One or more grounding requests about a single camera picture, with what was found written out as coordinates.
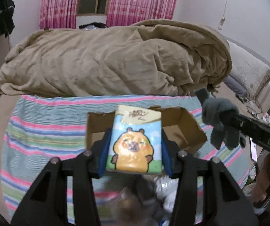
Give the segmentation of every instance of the person's hand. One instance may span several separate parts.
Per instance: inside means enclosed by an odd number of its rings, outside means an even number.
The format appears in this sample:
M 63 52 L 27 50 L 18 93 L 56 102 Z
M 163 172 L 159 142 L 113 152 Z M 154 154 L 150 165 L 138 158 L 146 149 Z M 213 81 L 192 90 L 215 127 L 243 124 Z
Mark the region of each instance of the person's hand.
M 259 174 L 256 177 L 256 185 L 252 190 L 254 202 L 263 201 L 267 197 L 266 190 L 270 186 L 270 174 L 268 168 L 270 165 L 270 155 L 267 155 L 262 163 Z

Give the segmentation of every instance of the pink curtain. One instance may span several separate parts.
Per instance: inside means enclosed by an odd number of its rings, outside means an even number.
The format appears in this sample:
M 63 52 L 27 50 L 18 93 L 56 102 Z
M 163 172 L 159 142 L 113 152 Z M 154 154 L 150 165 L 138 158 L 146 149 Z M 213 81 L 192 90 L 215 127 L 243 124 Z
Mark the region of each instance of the pink curtain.
M 172 19 L 176 0 L 110 0 L 107 26 L 124 26 L 145 19 Z
M 76 27 L 78 0 L 41 0 L 40 29 Z

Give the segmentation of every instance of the brown blanket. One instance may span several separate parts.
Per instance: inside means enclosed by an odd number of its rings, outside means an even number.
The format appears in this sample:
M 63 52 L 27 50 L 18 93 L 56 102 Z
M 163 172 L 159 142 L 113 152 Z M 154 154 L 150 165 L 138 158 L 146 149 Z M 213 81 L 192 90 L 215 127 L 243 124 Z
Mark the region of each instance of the brown blanket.
M 205 25 L 146 20 L 101 30 L 41 30 L 15 46 L 0 92 L 44 97 L 187 95 L 231 71 L 229 45 Z

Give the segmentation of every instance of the striped blanket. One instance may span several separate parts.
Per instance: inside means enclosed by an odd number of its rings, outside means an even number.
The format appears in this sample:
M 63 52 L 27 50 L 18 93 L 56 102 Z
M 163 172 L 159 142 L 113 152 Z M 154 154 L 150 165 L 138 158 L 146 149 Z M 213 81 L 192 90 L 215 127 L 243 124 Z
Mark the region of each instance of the striped blanket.
M 246 183 L 249 163 L 240 147 L 229 151 L 225 145 L 216 150 L 209 142 L 212 131 L 201 120 L 201 105 L 195 97 L 168 96 L 96 96 L 84 98 L 39 98 L 23 95 L 17 102 L 4 135 L 1 182 L 6 206 L 12 217 L 34 179 L 53 156 L 69 159 L 83 152 L 86 143 L 88 112 L 112 112 L 125 104 L 148 108 L 184 107 L 196 119 L 208 137 L 195 154 L 209 160 L 219 156 L 240 187 Z M 110 173 L 93 179 L 96 204 L 103 225 L 113 224 L 107 201 L 115 197 L 130 179 L 129 174 Z M 68 218 L 74 223 L 72 182 L 68 178 Z M 199 180 L 199 196 L 202 180 Z

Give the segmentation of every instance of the cardboard box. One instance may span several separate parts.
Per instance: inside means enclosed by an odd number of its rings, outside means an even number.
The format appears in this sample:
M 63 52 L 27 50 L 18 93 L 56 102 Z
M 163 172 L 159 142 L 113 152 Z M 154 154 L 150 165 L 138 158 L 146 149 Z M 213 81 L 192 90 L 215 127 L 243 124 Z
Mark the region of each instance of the cardboard box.
M 180 149 L 193 154 L 207 141 L 205 133 L 193 116 L 184 108 L 151 107 L 161 112 L 162 128 L 168 139 L 175 141 Z M 87 119 L 87 149 L 91 149 L 95 141 L 101 140 L 104 132 L 113 127 L 115 112 L 88 113 Z

